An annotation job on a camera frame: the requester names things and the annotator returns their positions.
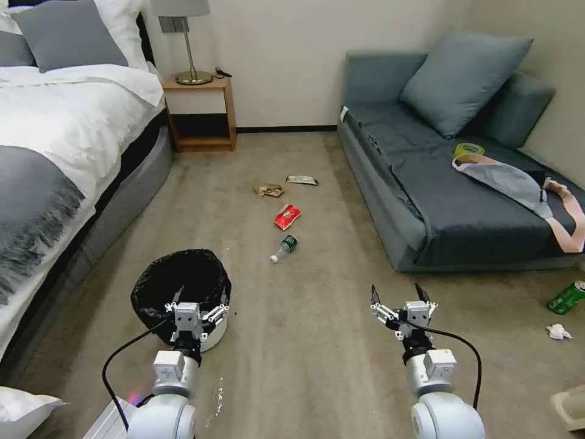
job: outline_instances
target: trash can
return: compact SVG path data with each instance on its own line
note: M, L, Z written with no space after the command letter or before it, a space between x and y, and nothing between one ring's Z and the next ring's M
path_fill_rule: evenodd
M231 293L232 283L213 252L191 249L163 256L151 263L138 278L130 300L136 315L151 328L165 320L165 304L195 302L205 314L222 302L229 304ZM209 334L207 341L201 343L201 352L211 349L221 339L226 327L227 317ZM154 333L171 346L174 331L175 325L169 321Z

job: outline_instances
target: white duvet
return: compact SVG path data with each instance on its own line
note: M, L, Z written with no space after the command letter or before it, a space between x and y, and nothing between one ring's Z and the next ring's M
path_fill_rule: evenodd
M116 177L121 154L162 108L156 74L114 65L41 74L34 67L0 68L0 145L37 151L86 196L77 218L33 276L0 306L0 358L59 254L95 213Z

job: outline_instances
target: snack wrapper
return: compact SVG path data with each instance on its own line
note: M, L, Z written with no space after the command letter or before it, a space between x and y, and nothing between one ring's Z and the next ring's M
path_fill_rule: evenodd
M278 198L285 191L281 185L259 182L254 185L254 192L256 192L256 195L258 196L268 195Z
M313 177L309 176L288 176L286 178L287 183L298 183L298 184L308 184L311 186L318 186L319 182L315 180Z
M282 230L287 230L298 217L300 217L300 210L292 204L285 204L274 218L274 224Z

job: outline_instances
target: baseboard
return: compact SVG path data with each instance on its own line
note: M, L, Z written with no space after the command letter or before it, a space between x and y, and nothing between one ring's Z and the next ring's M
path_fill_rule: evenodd
M280 127L238 127L238 133L337 131L337 125L300 125Z

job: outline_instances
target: brass lamp base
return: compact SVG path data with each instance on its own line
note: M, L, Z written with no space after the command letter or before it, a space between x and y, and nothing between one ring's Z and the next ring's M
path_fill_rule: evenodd
M202 85L213 81L213 76L211 73L197 70L196 72L193 71L193 74L190 71L177 73L175 80L182 85Z

